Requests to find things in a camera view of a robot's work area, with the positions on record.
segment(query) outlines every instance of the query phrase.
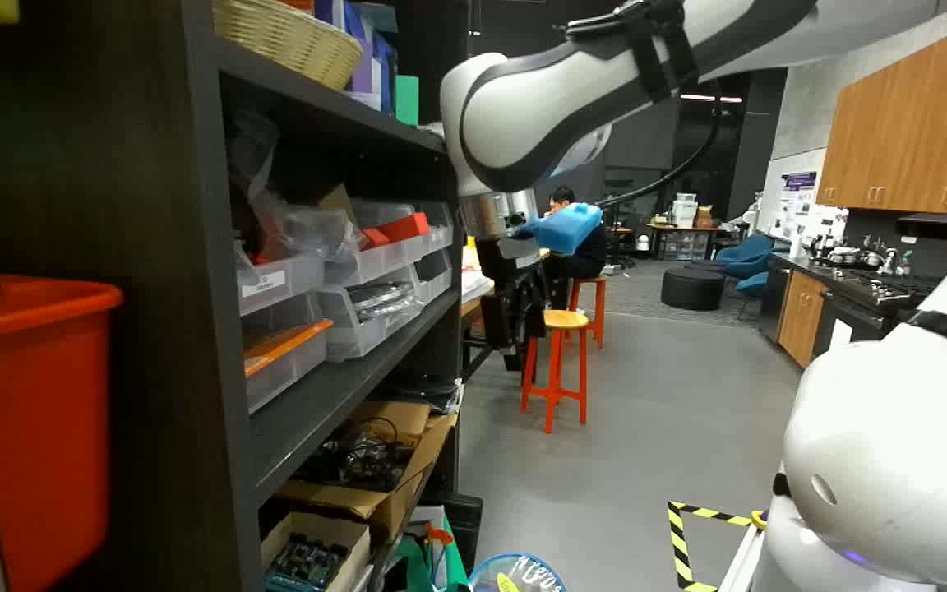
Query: white robot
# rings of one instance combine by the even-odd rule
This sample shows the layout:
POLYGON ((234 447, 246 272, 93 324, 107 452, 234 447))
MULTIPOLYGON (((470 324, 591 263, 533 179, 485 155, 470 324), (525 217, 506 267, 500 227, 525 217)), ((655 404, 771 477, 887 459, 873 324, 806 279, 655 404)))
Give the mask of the white robot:
MULTIPOLYGON (((934 9, 934 0, 628 0, 568 24, 548 54, 477 56, 441 88, 460 199, 523 190, 595 157, 611 121, 686 82, 842 54, 934 9)), ((773 497, 768 555, 791 590, 947 587, 947 279, 885 342, 833 348, 804 375, 784 470, 791 492, 773 497)))

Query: red bin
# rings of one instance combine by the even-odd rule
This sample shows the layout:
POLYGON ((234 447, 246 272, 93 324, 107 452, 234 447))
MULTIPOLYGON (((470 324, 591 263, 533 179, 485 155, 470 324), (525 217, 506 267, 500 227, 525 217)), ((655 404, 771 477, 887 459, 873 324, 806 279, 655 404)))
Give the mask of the red bin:
POLYGON ((0 559, 52 590, 109 530, 107 283, 0 278, 0 559))

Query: floor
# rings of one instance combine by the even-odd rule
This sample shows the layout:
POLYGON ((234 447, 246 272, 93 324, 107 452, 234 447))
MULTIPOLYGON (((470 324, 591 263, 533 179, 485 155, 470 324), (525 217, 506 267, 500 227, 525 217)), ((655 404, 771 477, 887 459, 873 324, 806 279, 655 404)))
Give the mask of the floor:
MULTIPOLYGON (((609 279, 609 342, 591 352, 588 426, 517 407, 489 359, 467 385, 460 492, 485 497, 481 559, 533 554, 571 592, 675 590, 668 499, 755 510, 771 499, 796 368, 738 315, 659 304, 668 263, 609 279)), ((721 581, 739 530, 686 520, 697 579, 721 581)))

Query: yellow black caution tape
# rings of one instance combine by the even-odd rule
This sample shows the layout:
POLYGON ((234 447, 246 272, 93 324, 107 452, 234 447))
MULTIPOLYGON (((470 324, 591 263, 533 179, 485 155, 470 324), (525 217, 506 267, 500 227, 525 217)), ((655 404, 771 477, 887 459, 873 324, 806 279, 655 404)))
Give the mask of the yellow black caution tape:
POLYGON ((683 541, 683 512, 691 512, 697 520, 712 520, 712 524, 729 524, 738 530, 768 530, 768 512, 753 510, 751 518, 738 518, 738 512, 724 512, 724 510, 712 510, 712 506, 668 499, 679 590, 682 592, 714 592, 714 587, 697 581, 697 576, 693 576, 691 543, 683 541))

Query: orange stool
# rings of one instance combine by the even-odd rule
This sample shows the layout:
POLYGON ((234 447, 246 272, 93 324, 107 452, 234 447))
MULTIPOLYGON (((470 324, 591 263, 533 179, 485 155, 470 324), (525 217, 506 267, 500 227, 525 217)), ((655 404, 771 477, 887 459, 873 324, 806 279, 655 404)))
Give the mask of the orange stool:
POLYGON ((543 430, 553 433, 553 419, 560 412, 561 399, 575 399, 580 400, 580 426, 586 426, 586 332, 588 332, 588 318, 586 313, 571 313, 571 308, 547 308, 543 313, 547 332, 548 332, 548 379, 547 385, 535 385, 535 368, 538 368, 538 342, 529 340, 525 344, 525 372, 521 379, 521 412, 529 407, 529 399, 538 394, 547 400, 547 419, 543 419, 543 430), (568 336, 580 336, 580 388, 568 390, 561 385, 561 365, 565 365, 565 342, 568 336))
POLYGON ((609 292, 606 292, 606 287, 609 287, 606 278, 571 279, 568 308, 580 308, 580 288, 583 288, 586 283, 595 283, 595 315, 591 315, 588 332, 591 332, 591 340, 600 342, 600 348, 606 348, 606 299, 609 299, 609 292))

